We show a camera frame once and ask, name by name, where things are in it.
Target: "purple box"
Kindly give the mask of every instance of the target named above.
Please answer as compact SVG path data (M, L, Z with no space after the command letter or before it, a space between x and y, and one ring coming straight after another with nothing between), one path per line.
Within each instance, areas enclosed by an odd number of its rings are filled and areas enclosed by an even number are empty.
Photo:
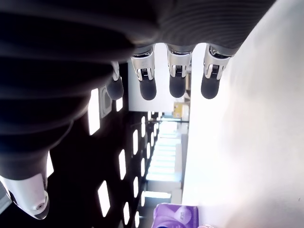
M161 203L154 209L152 228L197 228L198 207Z

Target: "white wall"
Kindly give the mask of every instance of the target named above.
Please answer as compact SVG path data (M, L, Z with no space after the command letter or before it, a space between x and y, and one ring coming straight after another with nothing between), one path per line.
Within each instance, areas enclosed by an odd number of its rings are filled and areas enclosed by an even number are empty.
M157 94L151 101L142 98L139 81L134 72L131 62L128 64L129 80L129 110L130 111L155 111L155 112L173 112L174 101L180 99L171 96L169 91L170 73L168 68L167 48L163 43L155 45L155 81Z
M217 228L304 224L304 1L278 0L223 73L200 94L193 52L183 204Z

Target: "ceiling light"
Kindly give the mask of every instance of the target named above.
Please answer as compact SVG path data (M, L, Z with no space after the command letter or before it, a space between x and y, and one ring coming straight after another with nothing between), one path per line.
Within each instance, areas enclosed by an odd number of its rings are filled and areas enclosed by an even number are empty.
M156 124L154 124L154 135L157 134Z
M145 192L142 191L142 199L141 199L141 202L142 202L142 207L144 206L144 203L145 203Z
M142 159L142 177L144 176L144 172L145 172L145 165L144 165L144 158Z
M127 225L130 219L129 203L126 202L123 208L124 224Z
M99 120L99 101L98 89L91 91L91 99L88 106L88 120L90 135L94 134L100 128Z
M126 174L124 150L120 152L118 159L119 159L120 179L123 180Z
M151 146L154 146L154 133L151 133Z
M150 158L150 143L147 143L147 159Z
M133 154L137 154L138 151L138 131L135 130L133 133Z
M146 134L146 117L142 117L142 137Z
M47 155L47 177L49 177L54 172L54 168L49 152Z
M116 111L119 112L123 108L123 98L119 98L116 101Z
M138 177L134 178L133 188L134 188L134 198L136 198L138 195Z
M138 228L139 226L139 212L137 211L135 214L135 227Z
M106 184L106 181L104 181L100 188L98 189L98 197L99 197L99 203L101 207L101 213L103 217L106 217L109 209L110 209L110 200L109 200L109 194L108 194L108 187Z

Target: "robotic hand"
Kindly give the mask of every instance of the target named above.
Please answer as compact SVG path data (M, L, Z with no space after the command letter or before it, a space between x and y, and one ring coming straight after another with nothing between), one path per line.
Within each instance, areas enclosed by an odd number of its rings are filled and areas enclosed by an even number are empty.
M212 99L274 1L0 0L0 181L8 196L46 217L48 151L86 113L93 89L123 95L117 62L131 58L141 94L152 100L154 44L166 43L170 93L180 97L194 47L208 43L201 91Z

